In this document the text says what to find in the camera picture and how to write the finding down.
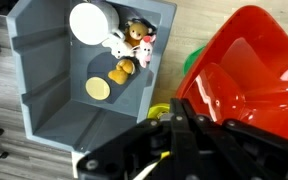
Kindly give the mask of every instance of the yellow object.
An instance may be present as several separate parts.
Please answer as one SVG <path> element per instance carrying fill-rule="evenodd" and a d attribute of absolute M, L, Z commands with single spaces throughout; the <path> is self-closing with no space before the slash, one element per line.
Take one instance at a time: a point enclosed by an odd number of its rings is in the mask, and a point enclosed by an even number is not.
<path fill-rule="evenodd" d="M 108 73 L 108 77 L 117 84 L 122 85 L 128 79 L 129 74 L 135 73 L 135 65 L 131 60 L 123 59 L 116 65 L 116 69 Z"/>
<path fill-rule="evenodd" d="M 110 95 L 107 82 L 99 77 L 93 77 L 86 82 L 87 93 L 96 100 L 104 100 Z"/>
<path fill-rule="evenodd" d="M 169 151 L 163 152 L 161 154 L 161 160 L 164 159 L 165 157 L 169 156 L 171 153 Z"/>
<path fill-rule="evenodd" d="M 160 119 L 160 117 L 165 114 L 170 112 L 170 105 L 167 103 L 160 103 L 152 106 L 149 111 L 147 118 L 150 119 Z"/>

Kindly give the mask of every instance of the plush toy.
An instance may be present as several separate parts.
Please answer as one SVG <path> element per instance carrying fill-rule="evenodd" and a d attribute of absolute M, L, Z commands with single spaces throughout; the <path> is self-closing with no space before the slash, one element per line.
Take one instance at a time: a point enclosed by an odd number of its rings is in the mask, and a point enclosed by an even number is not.
<path fill-rule="evenodd" d="M 153 32 L 152 28 L 146 27 L 141 22 L 128 21 L 129 28 L 125 30 L 125 41 L 132 47 L 138 46 L 144 36 Z"/>
<path fill-rule="evenodd" d="M 111 48 L 111 53 L 116 59 L 120 59 L 123 56 L 134 57 L 132 46 L 114 35 L 109 36 L 108 39 L 102 42 L 102 45 Z"/>
<path fill-rule="evenodd" d="M 135 66 L 131 60 L 123 59 L 116 65 L 116 69 L 108 73 L 108 77 L 117 84 L 122 85 L 128 79 L 129 74 L 135 73 Z"/>
<path fill-rule="evenodd" d="M 147 63 L 151 61 L 151 56 L 153 53 L 153 42 L 156 39 L 156 35 L 153 36 L 144 36 L 141 40 L 139 50 L 137 50 L 136 58 L 139 60 L 140 65 L 143 68 L 146 68 Z"/>

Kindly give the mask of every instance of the white plush bunny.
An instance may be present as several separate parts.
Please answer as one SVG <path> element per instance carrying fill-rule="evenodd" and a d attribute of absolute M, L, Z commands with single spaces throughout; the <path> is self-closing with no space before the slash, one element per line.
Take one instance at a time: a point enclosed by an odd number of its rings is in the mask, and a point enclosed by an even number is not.
<path fill-rule="evenodd" d="M 102 42 L 104 47 L 109 47 L 112 49 L 111 53 L 115 58 L 120 59 L 123 56 L 134 57 L 134 51 L 132 46 L 114 35 L 109 36 L 108 39 Z"/>

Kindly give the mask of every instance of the gray plastic bin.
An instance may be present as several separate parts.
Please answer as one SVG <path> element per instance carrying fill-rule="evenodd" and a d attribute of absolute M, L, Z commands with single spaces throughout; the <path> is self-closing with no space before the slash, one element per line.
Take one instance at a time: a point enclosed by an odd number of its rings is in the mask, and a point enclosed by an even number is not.
<path fill-rule="evenodd" d="M 133 18 L 157 28 L 148 68 L 138 66 L 121 87 L 107 78 L 118 62 L 110 49 L 85 45 L 70 30 L 70 11 L 82 2 L 20 0 L 7 16 L 27 138 L 79 152 L 92 151 L 145 119 L 176 11 L 165 2 L 107 1 L 120 16 L 121 30 Z M 85 83 L 94 73 L 111 85 L 111 99 L 96 101 L 87 94 Z"/>

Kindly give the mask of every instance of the wooden floor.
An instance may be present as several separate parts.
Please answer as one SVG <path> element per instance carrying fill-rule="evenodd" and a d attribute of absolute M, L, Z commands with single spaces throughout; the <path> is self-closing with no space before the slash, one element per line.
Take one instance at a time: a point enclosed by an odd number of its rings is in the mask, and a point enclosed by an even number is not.
<path fill-rule="evenodd" d="M 159 71 L 153 104 L 174 96 L 182 78 L 187 55 L 205 45 L 239 7 L 255 4 L 269 11 L 288 33 L 288 1 L 275 0 L 169 0 L 178 4 L 171 36 Z M 10 156 L 0 161 L 0 179 L 72 179 L 69 152 L 42 146 L 25 138 L 15 65 L 9 49 L 5 20 L 0 18 L 0 153 Z"/>

